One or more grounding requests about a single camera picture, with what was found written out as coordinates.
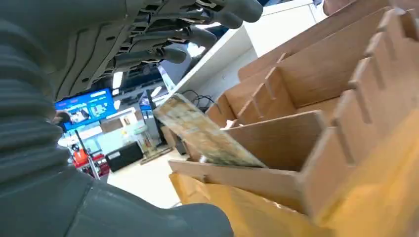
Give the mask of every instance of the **yellow surface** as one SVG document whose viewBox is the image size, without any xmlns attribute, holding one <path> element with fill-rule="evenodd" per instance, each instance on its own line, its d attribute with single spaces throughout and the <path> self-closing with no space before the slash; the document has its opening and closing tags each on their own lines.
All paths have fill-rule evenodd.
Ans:
<svg viewBox="0 0 419 237">
<path fill-rule="evenodd" d="M 419 236 L 419 112 L 357 168 L 322 225 L 339 237 Z"/>
<path fill-rule="evenodd" d="M 183 204 L 220 207 L 237 237 L 417 237 L 419 111 L 411 112 L 357 167 L 317 226 L 304 215 L 234 187 L 178 174 L 170 178 Z"/>
</svg>

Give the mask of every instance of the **wall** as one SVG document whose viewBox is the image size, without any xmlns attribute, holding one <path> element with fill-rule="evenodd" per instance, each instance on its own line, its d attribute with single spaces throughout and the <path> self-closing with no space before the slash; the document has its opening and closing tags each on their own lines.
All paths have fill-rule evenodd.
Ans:
<svg viewBox="0 0 419 237">
<path fill-rule="evenodd" d="M 235 60 L 232 60 L 229 65 L 213 77 L 209 78 L 206 83 L 195 91 L 199 95 L 210 95 L 213 100 L 217 99 L 225 90 L 237 85 L 240 82 L 238 76 L 239 69 L 255 59 L 257 59 L 256 52 L 253 48 L 251 48 Z M 192 93 L 189 93 L 188 98 L 192 99 L 192 95 Z"/>
<path fill-rule="evenodd" d="M 245 23 L 258 57 L 316 24 L 312 0 L 294 0 L 263 9 L 255 23 Z"/>
<path fill-rule="evenodd" d="M 176 85 L 182 79 L 182 76 L 185 74 L 186 69 L 188 69 L 189 65 L 191 64 L 192 58 L 188 53 L 187 44 L 172 44 L 167 46 L 166 48 L 180 49 L 186 53 L 186 59 L 181 64 L 171 63 L 167 60 L 164 60 L 160 63 L 160 65 L 167 72 L 172 82 Z"/>
</svg>

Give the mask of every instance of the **gray robotic hand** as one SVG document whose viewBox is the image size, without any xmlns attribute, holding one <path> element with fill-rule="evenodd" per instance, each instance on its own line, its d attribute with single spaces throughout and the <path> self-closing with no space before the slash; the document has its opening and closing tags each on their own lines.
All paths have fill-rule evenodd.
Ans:
<svg viewBox="0 0 419 237">
<path fill-rule="evenodd" d="M 211 46 L 194 24 L 261 13 L 255 0 L 0 1 L 0 236 L 233 236 L 215 206 L 160 209 L 68 167 L 53 102 L 106 73 L 181 62 L 172 43 Z"/>
</svg>

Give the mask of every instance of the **fluorescent light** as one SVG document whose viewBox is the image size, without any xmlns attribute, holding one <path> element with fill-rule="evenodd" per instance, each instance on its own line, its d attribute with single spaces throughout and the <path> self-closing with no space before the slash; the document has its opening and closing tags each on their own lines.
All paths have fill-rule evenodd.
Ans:
<svg viewBox="0 0 419 237">
<path fill-rule="evenodd" d="M 112 81 L 112 89 L 116 89 L 116 88 L 119 88 L 121 86 L 122 75 L 123 75 L 123 72 L 119 72 L 119 73 L 114 74 L 114 80 Z"/>
<path fill-rule="evenodd" d="M 221 26 L 221 24 L 218 22 L 215 22 L 209 25 L 196 25 L 196 27 L 198 27 L 199 29 L 206 29 L 206 28 L 211 28 L 211 27 L 216 27 L 216 26 Z"/>
<path fill-rule="evenodd" d="M 114 113 L 113 115 L 107 116 L 106 119 L 110 119 L 110 118 L 116 117 L 116 116 L 121 115 L 121 114 L 124 114 L 126 112 L 135 113 L 135 108 L 134 107 L 129 107 L 128 109 L 121 110 L 121 111 L 119 111 L 117 113 Z"/>
<path fill-rule="evenodd" d="M 120 105 L 121 105 L 121 101 L 120 100 L 117 100 L 117 101 L 114 102 L 114 107 L 115 107 L 116 110 L 119 109 L 119 106 Z"/>
<path fill-rule="evenodd" d="M 161 89 L 162 89 L 161 86 L 156 87 L 156 89 L 154 89 L 154 91 L 151 92 L 151 97 L 156 96 L 160 92 Z"/>
</svg>

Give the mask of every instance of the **blue screen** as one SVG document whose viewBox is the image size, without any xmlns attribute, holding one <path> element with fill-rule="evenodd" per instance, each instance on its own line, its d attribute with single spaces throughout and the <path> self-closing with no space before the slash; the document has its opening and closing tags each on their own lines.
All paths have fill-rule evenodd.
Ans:
<svg viewBox="0 0 419 237">
<path fill-rule="evenodd" d="M 59 101 L 55 103 L 55 108 L 66 110 L 70 114 L 71 121 L 64 124 L 67 131 L 99 121 L 117 112 L 109 89 Z"/>
</svg>

